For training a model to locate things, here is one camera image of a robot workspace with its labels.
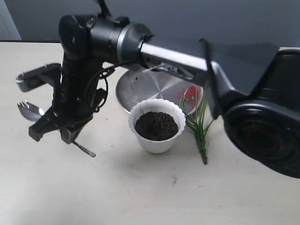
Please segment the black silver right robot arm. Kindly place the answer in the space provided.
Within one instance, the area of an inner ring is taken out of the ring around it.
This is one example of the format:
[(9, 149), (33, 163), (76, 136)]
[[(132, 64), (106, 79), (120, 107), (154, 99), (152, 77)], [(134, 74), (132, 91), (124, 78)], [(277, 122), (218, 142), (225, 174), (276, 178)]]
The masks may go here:
[(41, 67), (35, 84), (53, 87), (52, 106), (29, 136), (54, 130), (69, 143), (105, 98), (98, 81), (116, 67), (165, 71), (203, 86), (210, 113), (248, 157), (293, 178), (300, 176), (300, 50), (261, 43), (215, 45), (204, 38), (191, 48), (170, 46), (141, 23), (111, 16), (65, 15), (59, 22), (63, 63)]

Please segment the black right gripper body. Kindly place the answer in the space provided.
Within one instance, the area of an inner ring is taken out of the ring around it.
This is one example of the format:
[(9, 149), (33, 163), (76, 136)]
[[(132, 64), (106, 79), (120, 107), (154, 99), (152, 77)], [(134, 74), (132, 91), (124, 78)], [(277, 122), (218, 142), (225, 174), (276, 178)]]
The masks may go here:
[(48, 127), (82, 127), (103, 99), (97, 90), (103, 61), (96, 57), (72, 59), (45, 66), (43, 81), (53, 87), (52, 106), (43, 116)]

